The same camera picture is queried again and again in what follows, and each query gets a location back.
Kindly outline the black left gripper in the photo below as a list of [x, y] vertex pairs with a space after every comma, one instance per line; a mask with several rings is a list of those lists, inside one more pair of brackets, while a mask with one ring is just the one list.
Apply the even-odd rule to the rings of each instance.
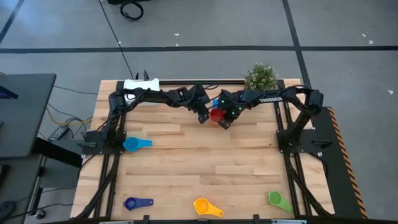
[[209, 119], [209, 110], [206, 104], [210, 102], [210, 98], [205, 88], [200, 84], [193, 85], [187, 92], [188, 100], [186, 106], [188, 110], [198, 113], [200, 124], [205, 123]]

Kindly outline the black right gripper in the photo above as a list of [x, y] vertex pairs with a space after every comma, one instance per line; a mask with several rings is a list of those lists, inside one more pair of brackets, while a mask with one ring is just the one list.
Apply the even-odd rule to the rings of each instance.
[[223, 129], [228, 129], [232, 121], [236, 120], [245, 109], [248, 109], [248, 103], [243, 101], [244, 93], [244, 90], [233, 93], [227, 90], [221, 90], [219, 95], [219, 109], [223, 116], [218, 121], [218, 124]]

